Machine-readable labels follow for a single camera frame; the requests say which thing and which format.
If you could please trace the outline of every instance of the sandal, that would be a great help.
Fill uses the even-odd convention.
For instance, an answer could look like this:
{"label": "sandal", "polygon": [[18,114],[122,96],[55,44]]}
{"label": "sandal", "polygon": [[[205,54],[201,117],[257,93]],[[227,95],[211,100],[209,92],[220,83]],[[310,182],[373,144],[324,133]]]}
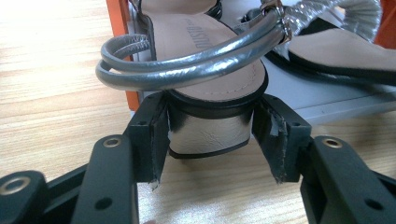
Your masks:
{"label": "sandal", "polygon": [[[166,1],[156,1],[155,8],[161,10],[154,11],[145,2],[134,4],[149,37],[110,39],[96,68],[103,83],[119,90],[167,90],[170,154],[175,158],[214,156],[248,143],[253,106],[268,84],[259,59],[288,31],[280,19],[282,7],[274,2],[265,5],[262,20],[240,36],[205,13],[174,11],[202,3],[210,4],[200,11],[210,11],[217,2],[178,1],[169,12]],[[122,60],[146,49],[155,61]]]}
{"label": "sandal", "polygon": [[[346,9],[342,29],[318,18],[334,6]],[[396,50],[371,43],[381,17],[379,1],[304,0],[285,13],[297,36],[266,55],[276,65],[326,80],[396,85]]]}

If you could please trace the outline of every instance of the silver rope strap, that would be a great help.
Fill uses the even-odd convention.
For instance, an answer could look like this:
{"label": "silver rope strap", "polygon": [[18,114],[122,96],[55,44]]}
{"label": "silver rope strap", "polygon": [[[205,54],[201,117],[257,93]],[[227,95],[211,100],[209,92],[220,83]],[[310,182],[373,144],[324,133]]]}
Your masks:
{"label": "silver rope strap", "polygon": [[126,62],[149,49],[145,35],[122,35],[102,46],[96,75],[107,86],[126,91],[157,91],[186,87],[234,72],[290,39],[280,1],[262,7],[262,19],[250,30],[211,49],[165,61]]}

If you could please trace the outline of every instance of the metal rivet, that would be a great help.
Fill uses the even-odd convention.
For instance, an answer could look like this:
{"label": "metal rivet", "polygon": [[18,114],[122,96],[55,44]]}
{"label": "metal rivet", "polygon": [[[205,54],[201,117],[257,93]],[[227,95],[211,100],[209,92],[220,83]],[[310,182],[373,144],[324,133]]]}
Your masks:
{"label": "metal rivet", "polygon": [[328,147],[332,147],[332,148],[341,148],[341,147],[343,147],[343,144],[340,141],[335,140],[333,138],[325,138],[325,139],[323,139],[322,143],[324,145],[326,145]]}
{"label": "metal rivet", "polygon": [[119,146],[121,144],[121,139],[120,138],[109,138],[107,139],[104,143],[103,146],[104,147],[116,147]]}
{"label": "metal rivet", "polygon": [[[9,185],[21,181],[21,183],[13,188],[9,188]],[[27,176],[17,176],[14,177],[10,180],[8,180],[6,183],[4,183],[1,187],[0,187],[0,195],[10,195],[13,193],[16,193],[18,191],[23,190],[24,188],[26,188],[28,185],[30,184],[30,178]]]}

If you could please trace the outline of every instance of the beige insole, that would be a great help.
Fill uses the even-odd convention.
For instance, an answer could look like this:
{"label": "beige insole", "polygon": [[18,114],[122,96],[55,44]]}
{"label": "beige insole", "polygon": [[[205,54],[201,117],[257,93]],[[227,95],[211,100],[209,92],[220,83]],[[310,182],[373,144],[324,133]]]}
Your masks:
{"label": "beige insole", "polygon": [[[187,5],[199,5],[197,2],[200,1],[191,1],[191,4]],[[142,11],[151,18],[154,27],[157,60],[192,54],[236,36],[230,28],[205,14],[166,14],[164,11],[163,14],[158,14],[145,11],[144,6]],[[229,75],[176,91],[199,100],[230,101],[256,91],[264,82],[265,76],[262,62],[258,60]]]}
{"label": "beige insole", "polygon": [[296,36],[290,41],[289,51],[309,62],[330,67],[396,72],[396,50],[384,49],[341,29]]}

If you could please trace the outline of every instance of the wooden table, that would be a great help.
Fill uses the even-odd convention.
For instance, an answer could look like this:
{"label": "wooden table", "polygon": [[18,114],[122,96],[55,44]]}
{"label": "wooden table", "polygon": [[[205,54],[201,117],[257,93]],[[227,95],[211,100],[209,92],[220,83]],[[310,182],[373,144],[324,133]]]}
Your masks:
{"label": "wooden table", "polygon": [[[38,170],[48,181],[122,133],[125,93],[94,67],[111,36],[105,1],[8,2],[0,8],[0,176]],[[374,170],[396,177],[396,112],[314,127],[340,137]],[[167,158],[161,185],[139,184],[142,223],[305,223],[299,184],[277,185],[258,145],[192,161]]]}

